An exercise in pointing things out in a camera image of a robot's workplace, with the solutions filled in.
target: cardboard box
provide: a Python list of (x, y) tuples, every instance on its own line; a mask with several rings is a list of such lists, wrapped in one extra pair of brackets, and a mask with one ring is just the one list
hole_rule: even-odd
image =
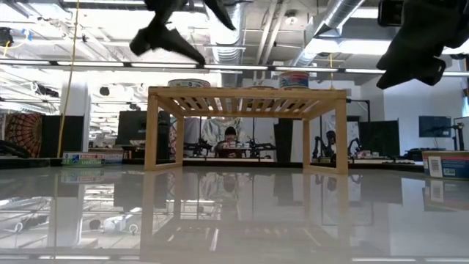
[(425, 175), (469, 180), (468, 151), (424, 151)]

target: computer monitor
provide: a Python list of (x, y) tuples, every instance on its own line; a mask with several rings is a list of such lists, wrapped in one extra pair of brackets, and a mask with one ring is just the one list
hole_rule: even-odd
[[(161, 126), (160, 134), (169, 135), (170, 117), (168, 112), (158, 112), (158, 128)], [(130, 140), (145, 140), (147, 135), (147, 112), (146, 111), (121, 111), (119, 113), (119, 127), (117, 131), (116, 144), (129, 145)]]
[(418, 136), (431, 138), (451, 137), (451, 117), (418, 117)]
[(358, 123), (360, 142), (364, 150), (379, 152), (381, 156), (400, 155), (399, 122), (373, 121)]

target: glossy floor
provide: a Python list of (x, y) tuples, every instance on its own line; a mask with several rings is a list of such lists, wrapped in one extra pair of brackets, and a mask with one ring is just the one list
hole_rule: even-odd
[(0, 260), (469, 262), (469, 182), (421, 176), (229, 167), (3, 170)]

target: wooden table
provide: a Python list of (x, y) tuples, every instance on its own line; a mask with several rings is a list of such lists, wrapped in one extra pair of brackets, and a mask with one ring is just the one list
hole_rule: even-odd
[[(303, 121), (303, 168), (317, 172), (348, 174), (347, 92), (330, 89), (258, 89), (150, 87), (148, 89), (145, 169), (182, 166), (184, 117), (277, 117)], [(177, 118), (176, 163), (156, 165), (158, 109)], [(311, 120), (336, 110), (336, 168), (309, 165)]]

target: black beanie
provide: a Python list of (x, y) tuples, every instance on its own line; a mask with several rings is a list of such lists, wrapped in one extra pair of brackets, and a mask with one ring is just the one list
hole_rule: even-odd
[(230, 135), (235, 135), (236, 136), (236, 130), (233, 127), (228, 127), (225, 130), (225, 136), (230, 136)]

